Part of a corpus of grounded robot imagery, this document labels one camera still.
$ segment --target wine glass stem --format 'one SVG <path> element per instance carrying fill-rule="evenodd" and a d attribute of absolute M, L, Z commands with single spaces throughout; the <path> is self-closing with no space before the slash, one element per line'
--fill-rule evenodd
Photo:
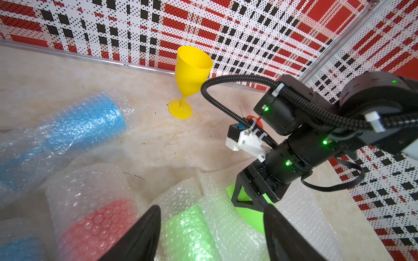
<path fill-rule="evenodd" d="M 181 98 L 181 101 L 180 101 L 180 108 L 182 109 L 183 108 L 183 105 L 184 105 L 184 103 L 186 102 L 186 97 L 185 96 L 183 96 L 182 98 Z"/>

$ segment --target bubble wrap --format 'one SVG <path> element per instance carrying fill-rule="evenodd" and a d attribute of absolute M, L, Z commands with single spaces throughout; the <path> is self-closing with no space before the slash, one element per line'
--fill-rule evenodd
<path fill-rule="evenodd" d="M 226 187 L 235 183 L 237 174 L 252 161 L 253 159 L 210 174 L 199 173 L 199 180 L 204 192 L 204 197 L 199 200 L 199 204 L 212 234 L 217 239 L 217 246 L 223 260 L 239 260 L 240 258 L 241 260 L 262 260 L 268 258 L 264 235 L 245 223 L 225 190 Z M 277 202 L 275 206 L 328 261 L 342 260 L 342 246 L 338 236 L 319 208 L 315 196 L 300 180 L 292 182 L 283 199 Z M 240 226 L 239 230 L 244 229 L 246 232 L 244 235 L 237 235 L 238 232 L 233 234 L 233 231 L 238 230 L 235 228 L 232 230 L 233 226 Z M 244 246 L 241 243 L 244 240 L 237 240 L 241 237 L 247 237 L 245 242 L 251 242 L 251 244 L 247 245 L 246 248 L 240 248 L 244 250 L 243 252 L 234 253 L 234 251 L 237 251 L 235 245 L 241 244 L 241 246 Z"/>
<path fill-rule="evenodd" d="M 220 260 L 215 240 L 197 204 L 199 198 L 199 188 L 190 179 L 172 187 L 151 203 L 161 208 L 158 260 Z"/>
<path fill-rule="evenodd" d="M 295 180 L 276 208 L 292 226 L 328 261 L 342 260 L 338 236 L 319 208 L 310 189 Z"/>
<path fill-rule="evenodd" d="M 126 176 L 112 164 L 56 177 L 45 192 L 60 260 L 98 260 L 138 219 Z"/>
<path fill-rule="evenodd" d="M 22 218 L 0 221 L 0 260 L 46 260 L 42 242 L 30 222 Z"/>
<path fill-rule="evenodd" d="M 245 223 L 219 178 L 199 174 L 204 197 L 199 200 L 222 260 L 269 260 L 265 236 Z"/>
<path fill-rule="evenodd" d="M 0 134 L 0 208 L 89 149 L 121 135 L 133 108 L 111 89 L 64 110 L 36 129 Z"/>

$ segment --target patterned wall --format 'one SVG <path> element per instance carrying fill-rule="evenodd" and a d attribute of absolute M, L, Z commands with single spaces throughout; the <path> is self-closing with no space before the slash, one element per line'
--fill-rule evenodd
<path fill-rule="evenodd" d="M 366 71 L 418 79 L 418 0 L 391 1 L 307 85 L 331 103 L 344 85 Z M 418 162 L 373 146 L 358 151 L 365 180 L 350 194 L 397 261 L 418 260 Z M 342 181 L 359 175 L 330 160 Z"/>
<path fill-rule="evenodd" d="M 300 76 L 364 9 L 365 0 L 0 0 L 0 36 L 174 70 L 191 45 L 211 76 Z"/>
<path fill-rule="evenodd" d="M 331 103 L 365 71 L 418 79 L 418 0 L 386 10 L 336 53 L 307 85 Z M 48 48 L 174 70 L 191 45 L 214 60 L 211 76 L 299 77 L 364 9 L 366 0 L 0 0 L 0 36 Z M 252 85 L 257 89 L 263 86 Z M 342 181 L 359 173 L 330 160 Z M 395 260 L 418 260 L 418 164 L 374 147 L 350 189 Z"/>

